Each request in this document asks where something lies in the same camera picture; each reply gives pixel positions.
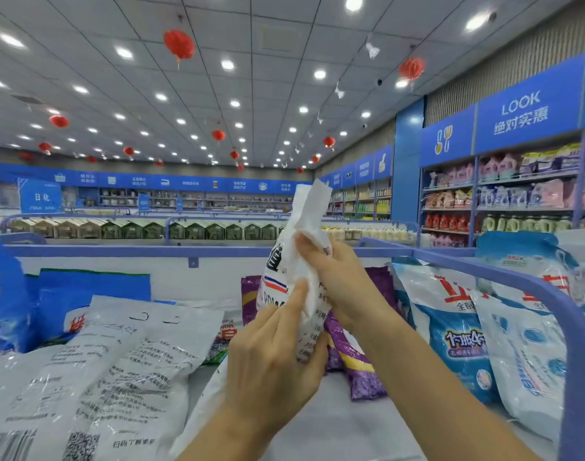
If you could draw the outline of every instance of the air vent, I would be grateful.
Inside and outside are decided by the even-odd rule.
[[[44,105],[44,102],[40,101],[35,97],[28,97],[27,95],[13,95],[13,97],[29,105]]]
[[[263,50],[292,53],[297,48],[298,32],[295,29],[260,26],[260,33]]]

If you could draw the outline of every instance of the person's right hand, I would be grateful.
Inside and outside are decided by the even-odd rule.
[[[351,333],[353,324],[370,308],[390,309],[350,246],[332,241],[333,257],[329,257],[301,233],[296,235],[295,242],[299,254],[316,270],[326,287],[335,317]]]

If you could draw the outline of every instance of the wall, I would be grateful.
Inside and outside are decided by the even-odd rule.
[[[393,157],[393,200],[391,218],[417,221],[420,185],[420,144],[425,99],[397,113]]]
[[[427,126],[585,52],[585,0],[577,0],[474,68],[427,95]]]
[[[65,170],[79,171],[105,171],[117,173],[145,173],[145,174],[173,174],[186,176],[213,176],[213,177],[243,177],[246,179],[284,179],[289,181],[312,181],[312,172],[298,174],[296,170],[276,170],[275,168],[246,168],[243,172],[235,166],[207,166],[186,165],[183,163],[165,163],[164,166],[156,166],[148,162],[116,162],[99,160],[89,163],[83,158],[65,157],[62,155],[35,154],[35,160],[30,165],[47,166],[49,168],[63,168]],[[0,163],[14,163],[25,165],[26,162],[19,157],[19,152],[0,147]]]
[[[332,171],[338,170],[343,166],[356,162],[359,158],[380,150],[395,141],[395,119],[388,121],[373,133],[359,139],[346,150],[341,152],[333,159],[326,162],[314,171],[314,177],[319,178]]]

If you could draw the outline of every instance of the qr code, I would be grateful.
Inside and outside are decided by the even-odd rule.
[[[91,461],[99,439],[100,434],[72,432],[66,443],[62,461]]]

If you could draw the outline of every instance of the hand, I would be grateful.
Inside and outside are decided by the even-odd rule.
[[[231,340],[223,410],[250,430],[271,440],[316,393],[327,362],[327,337],[321,334],[306,364],[297,363],[298,323],[307,280],[297,282],[282,307],[269,305]]]
[[[329,257],[301,233],[295,242],[298,252],[326,287],[335,317],[350,333],[354,333],[353,324],[362,320],[369,308],[390,309],[350,246],[331,241],[333,257]]]

